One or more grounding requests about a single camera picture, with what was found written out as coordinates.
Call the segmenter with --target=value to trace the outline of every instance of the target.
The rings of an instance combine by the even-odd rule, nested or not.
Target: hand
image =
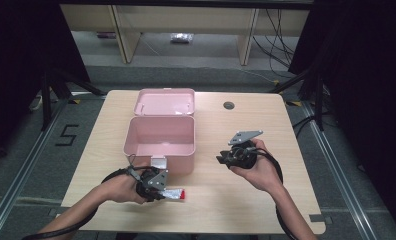
[[[136,202],[143,204],[146,199],[136,193],[136,179],[130,175],[119,175],[102,183],[96,187],[96,190],[103,194],[105,201],[111,200],[114,202]]]
[[[261,148],[267,151],[262,140],[254,138],[251,141],[255,144],[256,148]],[[271,195],[277,191],[279,187],[283,187],[282,182],[279,179],[279,175],[276,172],[276,168],[268,159],[261,155],[257,156],[257,161],[251,169],[232,166],[230,167],[230,170],[245,178],[255,188],[261,191],[266,191]]]

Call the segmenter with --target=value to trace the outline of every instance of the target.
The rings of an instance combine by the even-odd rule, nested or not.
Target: round hole
[[[233,102],[225,102],[223,103],[223,107],[225,107],[227,110],[232,110],[235,107],[235,104],[233,104]]]

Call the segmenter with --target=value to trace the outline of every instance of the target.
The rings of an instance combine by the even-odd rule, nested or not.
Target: pink box lid
[[[139,92],[137,116],[193,116],[195,91],[190,88],[146,88]]]

